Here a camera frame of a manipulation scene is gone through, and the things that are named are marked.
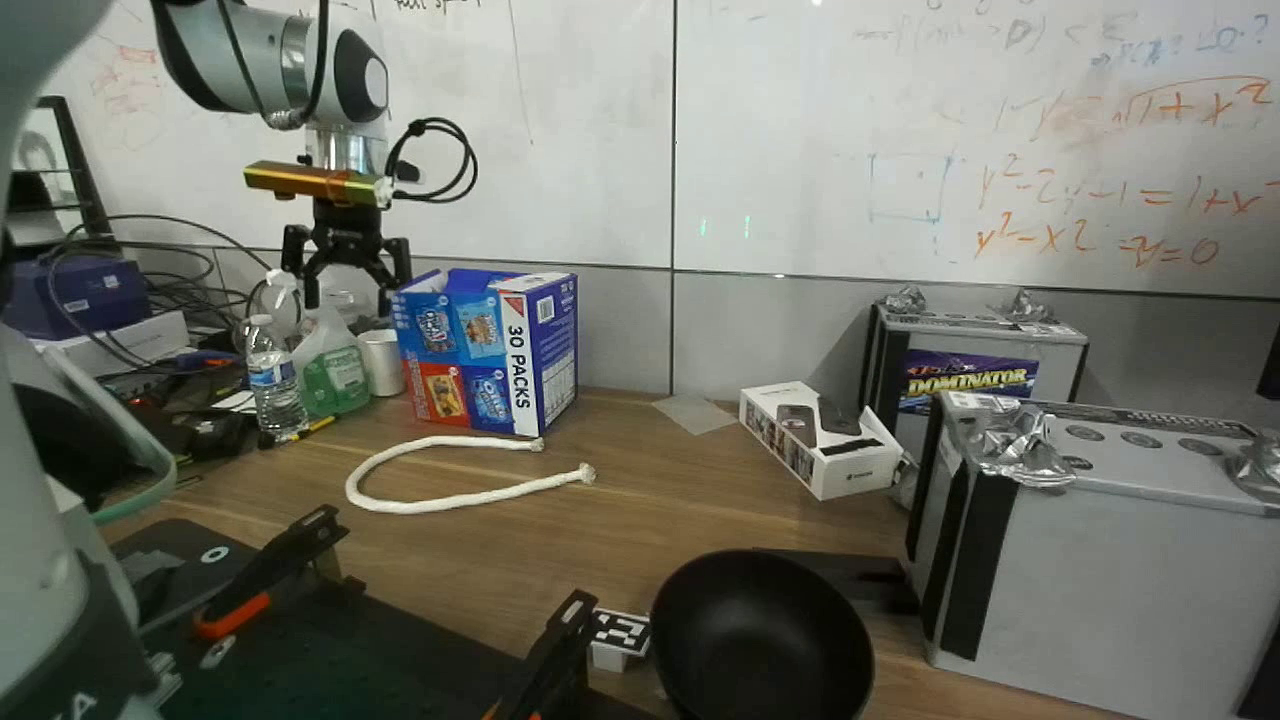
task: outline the silver metal case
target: silver metal case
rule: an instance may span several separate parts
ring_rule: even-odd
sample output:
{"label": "silver metal case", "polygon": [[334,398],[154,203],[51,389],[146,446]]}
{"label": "silver metal case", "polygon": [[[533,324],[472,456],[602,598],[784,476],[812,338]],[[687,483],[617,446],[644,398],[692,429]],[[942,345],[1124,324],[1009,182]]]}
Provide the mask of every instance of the silver metal case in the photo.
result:
{"label": "silver metal case", "polygon": [[[993,458],[993,410],[1040,410],[1018,458]],[[1280,618],[1280,483],[1225,468],[1249,441],[1225,421],[940,395],[908,529],[933,665],[1124,714],[1241,714]]]}

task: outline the robotic arm mount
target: robotic arm mount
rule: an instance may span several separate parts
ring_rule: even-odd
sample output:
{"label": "robotic arm mount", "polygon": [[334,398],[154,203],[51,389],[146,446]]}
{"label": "robotic arm mount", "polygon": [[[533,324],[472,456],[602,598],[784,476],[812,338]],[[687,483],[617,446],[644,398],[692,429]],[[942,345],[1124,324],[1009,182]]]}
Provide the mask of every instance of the robotic arm mount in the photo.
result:
{"label": "robotic arm mount", "polygon": [[269,129],[306,132],[300,165],[243,169],[248,188],[313,194],[317,225],[286,225],[281,258],[302,278],[302,304],[318,304],[327,265],[355,265],[384,293],[409,283],[409,240],[378,234],[378,212],[392,203],[378,132],[387,66],[366,40],[353,28],[327,30],[327,0],[317,18],[243,7],[243,0],[150,0],[150,17],[168,75],[201,109],[256,110]]}

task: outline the whiteboard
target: whiteboard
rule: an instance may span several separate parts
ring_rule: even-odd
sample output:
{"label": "whiteboard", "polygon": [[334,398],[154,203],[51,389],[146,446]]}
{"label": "whiteboard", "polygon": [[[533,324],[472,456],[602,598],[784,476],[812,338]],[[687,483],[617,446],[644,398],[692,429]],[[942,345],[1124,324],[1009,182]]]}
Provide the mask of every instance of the whiteboard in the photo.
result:
{"label": "whiteboard", "polygon": [[680,0],[674,268],[1280,294],[1268,0]]}
{"label": "whiteboard", "polygon": [[[256,0],[306,10],[313,0]],[[456,119],[478,150],[458,203],[392,203],[384,234],[414,257],[666,265],[671,3],[666,0],[334,0],[392,66],[387,134]],[[201,110],[163,70],[146,3],[113,3],[48,90],[66,97],[113,212],[174,212],[252,248],[306,225],[302,199],[248,191],[252,159],[291,159],[300,132]],[[425,175],[448,139],[409,142]]]}

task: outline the plastic bottle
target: plastic bottle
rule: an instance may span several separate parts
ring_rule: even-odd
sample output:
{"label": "plastic bottle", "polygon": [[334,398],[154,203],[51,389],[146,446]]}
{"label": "plastic bottle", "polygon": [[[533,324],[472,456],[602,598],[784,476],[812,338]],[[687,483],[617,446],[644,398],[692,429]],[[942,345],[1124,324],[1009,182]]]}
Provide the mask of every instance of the plastic bottle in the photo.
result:
{"label": "plastic bottle", "polygon": [[291,271],[269,268],[269,276],[252,286],[252,317],[269,317],[269,332],[295,347],[302,336],[302,286]]}
{"label": "plastic bottle", "polygon": [[306,417],[295,393],[295,362],[286,347],[273,336],[273,317],[256,313],[248,320],[243,366],[256,402],[256,429],[269,441],[295,441]]}
{"label": "plastic bottle", "polygon": [[306,313],[306,324],[306,336],[291,351],[302,379],[302,410],[317,421],[359,410],[372,389],[355,336],[333,309]]}

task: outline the green bottle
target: green bottle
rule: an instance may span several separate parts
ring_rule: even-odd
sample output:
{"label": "green bottle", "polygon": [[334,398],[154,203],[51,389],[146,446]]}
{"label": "green bottle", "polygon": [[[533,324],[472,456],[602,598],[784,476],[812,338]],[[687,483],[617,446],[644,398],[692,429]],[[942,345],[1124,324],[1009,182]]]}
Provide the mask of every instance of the green bottle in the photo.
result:
{"label": "green bottle", "polygon": [[353,417],[372,398],[355,336],[333,309],[306,313],[306,336],[295,345],[300,398],[313,421]]}

